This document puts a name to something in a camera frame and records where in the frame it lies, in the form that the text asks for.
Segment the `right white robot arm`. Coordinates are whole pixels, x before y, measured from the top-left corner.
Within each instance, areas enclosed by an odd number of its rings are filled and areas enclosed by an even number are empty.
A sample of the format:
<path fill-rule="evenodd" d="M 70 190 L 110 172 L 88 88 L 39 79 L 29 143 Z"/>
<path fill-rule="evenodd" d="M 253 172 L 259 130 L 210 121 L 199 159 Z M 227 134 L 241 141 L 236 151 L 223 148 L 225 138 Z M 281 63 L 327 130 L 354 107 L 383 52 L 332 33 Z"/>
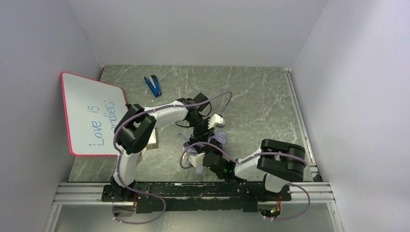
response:
<path fill-rule="evenodd" d="M 306 151 L 300 145 L 263 139 L 260 148 L 242 159 L 229 158 L 220 146 L 212 143 L 197 146 L 197 154 L 188 158 L 190 165 L 207 168 L 226 182 L 245 182 L 264 173 L 265 190 L 278 193 L 289 182 L 304 179 Z"/>

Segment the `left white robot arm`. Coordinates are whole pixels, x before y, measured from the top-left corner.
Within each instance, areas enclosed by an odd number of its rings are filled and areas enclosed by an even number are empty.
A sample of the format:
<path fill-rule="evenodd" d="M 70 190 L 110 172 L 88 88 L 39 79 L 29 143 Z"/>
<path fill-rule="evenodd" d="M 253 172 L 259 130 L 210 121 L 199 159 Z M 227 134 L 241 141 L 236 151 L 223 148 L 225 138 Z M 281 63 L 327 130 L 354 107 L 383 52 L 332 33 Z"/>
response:
<path fill-rule="evenodd" d="M 128 111 L 114 130 L 114 147 L 119 152 L 115 172 L 110 180 L 110 191 L 121 201 L 135 195 L 134 173 L 138 155 L 148 145 L 156 127 L 187 121 L 193 132 L 188 144 L 208 142 L 214 133 L 210 117 L 202 114 L 210 99 L 199 93 L 195 98 L 180 98 L 172 103 L 153 107 L 128 104 Z"/>

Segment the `lavender folding umbrella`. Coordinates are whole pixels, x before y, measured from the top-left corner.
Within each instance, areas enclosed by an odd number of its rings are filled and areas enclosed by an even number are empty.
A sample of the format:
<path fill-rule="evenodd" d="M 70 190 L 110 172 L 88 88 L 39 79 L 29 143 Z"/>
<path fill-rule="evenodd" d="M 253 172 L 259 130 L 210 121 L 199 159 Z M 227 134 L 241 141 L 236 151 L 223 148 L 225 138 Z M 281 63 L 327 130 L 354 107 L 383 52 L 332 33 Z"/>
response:
<path fill-rule="evenodd" d="M 209 135 L 205 136 L 205 141 L 196 141 L 194 140 L 194 136 L 191 133 L 189 138 L 184 137 L 182 134 L 179 134 L 184 142 L 182 144 L 183 146 L 183 153 L 181 154 L 179 158 L 179 166 L 183 170 L 187 170 L 190 168 L 195 168 L 189 164 L 188 157 L 189 155 L 196 155 L 200 153 L 200 147 L 203 147 L 204 145 L 212 144 L 212 145 L 217 145 L 221 146 L 222 150 L 226 147 L 228 137 L 227 133 L 224 132 L 211 132 Z M 200 166 L 196 169 L 197 174 L 203 174 L 203 169 L 209 169 L 204 166 Z"/>

